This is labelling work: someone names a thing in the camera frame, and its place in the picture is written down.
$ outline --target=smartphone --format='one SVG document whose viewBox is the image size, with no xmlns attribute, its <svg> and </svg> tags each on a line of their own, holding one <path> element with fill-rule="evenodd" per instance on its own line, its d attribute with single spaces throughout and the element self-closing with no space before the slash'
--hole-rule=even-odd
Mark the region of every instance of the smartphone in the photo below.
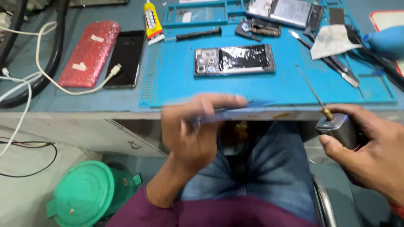
<svg viewBox="0 0 404 227">
<path fill-rule="evenodd" d="M 275 71 L 269 44 L 195 50 L 195 77 Z"/>
<path fill-rule="evenodd" d="M 144 42 L 144 30 L 119 33 L 105 78 L 116 64 L 121 64 L 122 67 L 118 74 L 104 85 L 104 88 L 136 86 Z"/>
</svg>

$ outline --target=red bubble wrap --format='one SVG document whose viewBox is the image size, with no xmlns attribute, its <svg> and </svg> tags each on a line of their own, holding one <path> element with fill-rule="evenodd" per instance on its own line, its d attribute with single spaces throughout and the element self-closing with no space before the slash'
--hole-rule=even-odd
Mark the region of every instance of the red bubble wrap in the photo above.
<svg viewBox="0 0 404 227">
<path fill-rule="evenodd" d="M 89 24 L 59 78 L 63 87 L 93 88 L 115 45 L 119 24 L 102 21 Z"/>
</svg>

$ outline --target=left hand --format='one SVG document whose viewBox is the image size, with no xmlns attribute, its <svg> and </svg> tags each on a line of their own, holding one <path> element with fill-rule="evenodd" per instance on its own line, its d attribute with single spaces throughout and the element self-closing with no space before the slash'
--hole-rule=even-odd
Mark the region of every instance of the left hand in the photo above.
<svg viewBox="0 0 404 227">
<path fill-rule="evenodd" d="M 163 143 L 171 151 L 177 168 L 196 174 L 209 164 L 217 152 L 217 131 L 220 122 L 203 124 L 194 130 L 187 120 L 214 115 L 215 109 L 243 108 L 247 100 L 235 95 L 200 94 L 182 105 L 167 106 L 161 114 Z"/>
</svg>

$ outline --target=blue jeans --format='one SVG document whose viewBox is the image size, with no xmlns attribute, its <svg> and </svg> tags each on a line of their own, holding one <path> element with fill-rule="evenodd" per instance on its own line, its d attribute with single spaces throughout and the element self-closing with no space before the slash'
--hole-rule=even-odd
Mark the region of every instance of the blue jeans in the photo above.
<svg viewBox="0 0 404 227">
<path fill-rule="evenodd" d="M 235 182 L 222 151 L 186 184 L 181 200 L 249 195 L 316 222 L 314 187 L 296 122 L 275 122 L 248 160 L 248 183 Z"/>
</svg>

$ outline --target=glue tube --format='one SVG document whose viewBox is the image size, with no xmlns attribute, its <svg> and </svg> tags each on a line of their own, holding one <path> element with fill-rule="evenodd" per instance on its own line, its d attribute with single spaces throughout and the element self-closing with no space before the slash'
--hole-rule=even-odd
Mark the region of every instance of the glue tube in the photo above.
<svg viewBox="0 0 404 227">
<path fill-rule="evenodd" d="M 164 39 L 163 30 L 161 29 L 160 22 L 157 18 L 156 9 L 154 5 L 146 0 L 145 3 L 145 21 L 146 21 L 146 34 L 149 40 L 149 46 L 153 43 Z"/>
</svg>

